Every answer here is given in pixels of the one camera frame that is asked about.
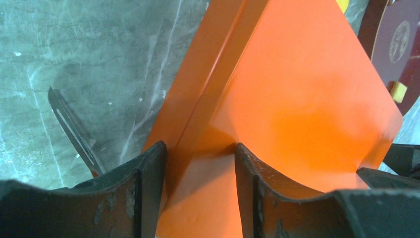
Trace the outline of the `dark red round plate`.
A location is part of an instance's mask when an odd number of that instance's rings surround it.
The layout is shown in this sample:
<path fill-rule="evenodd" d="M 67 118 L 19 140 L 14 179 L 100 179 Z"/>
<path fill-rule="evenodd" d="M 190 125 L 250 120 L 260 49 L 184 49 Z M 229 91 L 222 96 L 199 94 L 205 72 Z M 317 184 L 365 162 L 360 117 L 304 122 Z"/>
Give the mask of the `dark red round plate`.
<path fill-rule="evenodd" d="M 363 16 L 358 39 L 405 115 L 420 96 L 420 2 L 371 0 Z"/>

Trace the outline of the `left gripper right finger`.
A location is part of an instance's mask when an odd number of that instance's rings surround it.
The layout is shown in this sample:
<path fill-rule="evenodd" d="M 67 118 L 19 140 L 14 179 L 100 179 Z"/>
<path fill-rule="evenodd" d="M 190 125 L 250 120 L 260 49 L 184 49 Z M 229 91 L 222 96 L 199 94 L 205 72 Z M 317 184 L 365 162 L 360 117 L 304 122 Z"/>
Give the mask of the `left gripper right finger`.
<path fill-rule="evenodd" d="M 420 191 L 304 186 L 235 149 L 237 196 L 245 238 L 417 238 Z"/>

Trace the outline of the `orange box lid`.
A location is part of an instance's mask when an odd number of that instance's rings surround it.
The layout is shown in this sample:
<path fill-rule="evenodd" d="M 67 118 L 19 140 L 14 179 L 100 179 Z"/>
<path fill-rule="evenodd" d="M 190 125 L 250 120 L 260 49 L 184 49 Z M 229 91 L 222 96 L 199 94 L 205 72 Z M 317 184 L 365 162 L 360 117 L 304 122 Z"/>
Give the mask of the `orange box lid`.
<path fill-rule="evenodd" d="M 157 236 L 242 236 L 237 143 L 316 191 L 363 189 L 402 122 L 336 1 L 212 0 L 144 145 L 168 148 Z"/>

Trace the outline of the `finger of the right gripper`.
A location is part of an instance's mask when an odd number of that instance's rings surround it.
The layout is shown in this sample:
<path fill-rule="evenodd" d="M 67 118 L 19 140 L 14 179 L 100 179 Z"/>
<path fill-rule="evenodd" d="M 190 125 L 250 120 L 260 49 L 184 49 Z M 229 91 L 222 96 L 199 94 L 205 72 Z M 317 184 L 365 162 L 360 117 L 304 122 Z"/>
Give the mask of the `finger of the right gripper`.
<path fill-rule="evenodd" d="M 400 176 L 419 178 L 420 146 L 393 143 L 383 162 Z"/>
<path fill-rule="evenodd" d="M 368 189 L 420 190 L 420 181 L 391 173 L 361 168 L 356 171 Z"/>

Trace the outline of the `yellow rectangular biscuit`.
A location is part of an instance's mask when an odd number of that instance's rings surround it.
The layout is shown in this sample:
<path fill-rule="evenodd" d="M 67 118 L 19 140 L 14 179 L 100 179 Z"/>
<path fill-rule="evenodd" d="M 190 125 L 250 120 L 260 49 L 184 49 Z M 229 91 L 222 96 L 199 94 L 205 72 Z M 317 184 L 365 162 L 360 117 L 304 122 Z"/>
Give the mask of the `yellow rectangular biscuit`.
<path fill-rule="evenodd" d="M 393 101 L 397 104 L 402 103 L 408 87 L 399 81 L 392 81 L 387 88 Z"/>

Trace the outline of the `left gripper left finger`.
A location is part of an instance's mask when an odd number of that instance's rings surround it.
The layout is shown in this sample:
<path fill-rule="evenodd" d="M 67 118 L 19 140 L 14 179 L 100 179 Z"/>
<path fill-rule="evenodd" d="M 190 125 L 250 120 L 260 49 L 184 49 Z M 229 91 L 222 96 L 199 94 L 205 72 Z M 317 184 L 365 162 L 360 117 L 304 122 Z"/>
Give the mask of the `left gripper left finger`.
<path fill-rule="evenodd" d="M 3 238 L 153 238 L 167 162 L 162 141 L 73 188 L 0 182 Z"/>

